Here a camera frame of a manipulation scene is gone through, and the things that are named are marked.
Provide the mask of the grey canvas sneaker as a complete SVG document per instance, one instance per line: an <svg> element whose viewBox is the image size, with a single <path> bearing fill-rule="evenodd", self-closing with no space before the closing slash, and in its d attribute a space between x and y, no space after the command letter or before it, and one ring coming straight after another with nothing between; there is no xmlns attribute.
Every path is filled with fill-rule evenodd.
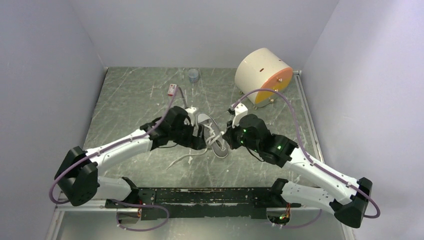
<svg viewBox="0 0 424 240"><path fill-rule="evenodd" d="M217 158L226 158L229 150L222 137L222 131L216 121L206 113L199 113L196 117L196 123L203 127L203 137L206 145L211 148Z"/></svg>

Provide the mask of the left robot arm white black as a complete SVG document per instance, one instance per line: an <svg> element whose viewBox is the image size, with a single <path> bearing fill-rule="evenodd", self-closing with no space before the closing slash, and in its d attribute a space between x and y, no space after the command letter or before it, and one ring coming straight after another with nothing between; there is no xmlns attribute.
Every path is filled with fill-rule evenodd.
<svg viewBox="0 0 424 240"><path fill-rule="evenodd" d="M142 125L129 135L103 146L68 151L54 177L55 185L74 207L90 200L117 200L126 208L141 202L139 188L127 177L103 177L109 168L141 153L146 153L173 142L193 150L206 149L203 128L194 134L199 110L174 106L164 117Z"/></svg>

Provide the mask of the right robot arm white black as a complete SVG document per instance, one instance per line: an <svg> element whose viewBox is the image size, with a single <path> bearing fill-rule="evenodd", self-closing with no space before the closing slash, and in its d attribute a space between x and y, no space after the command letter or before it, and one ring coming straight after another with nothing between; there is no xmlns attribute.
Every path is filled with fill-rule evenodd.
<svg viewBox="0 0 424 240"><path fill-rule="evenodd" d="M351 228L361 226L370 202L367 196L373 187L368 178L350 177L307 156L295 141L271 133L255 114L242 117L237 126L228 121L223 139L231 149L245 147L257 153L264 162L293 171L316 185L308 187L277 179L274 182L276 190L269 197L275 207L285 203L307 205L333 214Z"/></svg>

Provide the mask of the small red white box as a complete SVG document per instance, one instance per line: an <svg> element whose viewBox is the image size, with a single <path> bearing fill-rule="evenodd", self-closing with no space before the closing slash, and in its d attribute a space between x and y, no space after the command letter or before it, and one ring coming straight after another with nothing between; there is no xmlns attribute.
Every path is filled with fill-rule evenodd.
<svg viewBox="0 0 424 240"><path fill-rule="evenodd" d="M168 96L174 96L177 93L178 85L177 84L170 84L167 95Z"/></svg>

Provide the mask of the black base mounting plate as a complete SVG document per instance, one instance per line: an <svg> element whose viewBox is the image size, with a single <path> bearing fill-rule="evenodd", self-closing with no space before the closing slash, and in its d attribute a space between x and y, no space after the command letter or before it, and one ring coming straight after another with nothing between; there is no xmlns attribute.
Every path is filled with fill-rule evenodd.
<svg viewBox="0 0 424 240"><path fill-rule="evenodd" d="M170 218L251 217L267 219L268 212L299 203L287 203L268 187L141 188L124 200L146 206L141 220Z"/></svg>

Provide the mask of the small clear plastic cup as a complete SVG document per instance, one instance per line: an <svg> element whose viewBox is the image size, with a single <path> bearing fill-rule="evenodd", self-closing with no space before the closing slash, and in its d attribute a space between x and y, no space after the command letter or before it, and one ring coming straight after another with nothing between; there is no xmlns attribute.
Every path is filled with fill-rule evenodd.
<svg viewBox="0 0 424 240"><path fill-rule="evenodd" d="M190 83L197 83L200 78L200 72L196 68L191 68L187 72L188 80Z"/></svg>

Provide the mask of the cream cylinder orange lid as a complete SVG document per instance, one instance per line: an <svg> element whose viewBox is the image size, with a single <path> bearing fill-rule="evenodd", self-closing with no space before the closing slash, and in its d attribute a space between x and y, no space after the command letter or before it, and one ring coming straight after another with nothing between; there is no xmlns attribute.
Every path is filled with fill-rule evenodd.
<svg viewBox="0 0 424 240"><path fill-rule="evenodd" d="M244 94L256 89L282 92L293 77L293 69L268 48L257 49L239 64L235 86Z"/></svg>

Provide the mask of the aluminium frame rail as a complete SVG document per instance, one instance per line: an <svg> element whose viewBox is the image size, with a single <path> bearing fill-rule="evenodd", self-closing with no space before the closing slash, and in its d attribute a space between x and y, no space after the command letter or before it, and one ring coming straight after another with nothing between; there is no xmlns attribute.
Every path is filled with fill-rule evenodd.
<svg viewBox="0 0 424 240"><path fill-rule="evenodd" d="M82 206L104 200L116 212L133 209L139 220L170 218L251 217L285 226L291 208L309 206L332 214L342 224L358 228L364 217L371 183L340 173L311 157L300 140L271 132L249 113L241 100L228 109L232 119L221 131L197 107L168 105L163 116L111 143L68 151L55 177L67 203ZM151 152L169 142L193 150L245 148L263 163L293 171L314 186L278 178L270 187L138 187L129 178L101 177L100 173L126 159Z"/></svg>

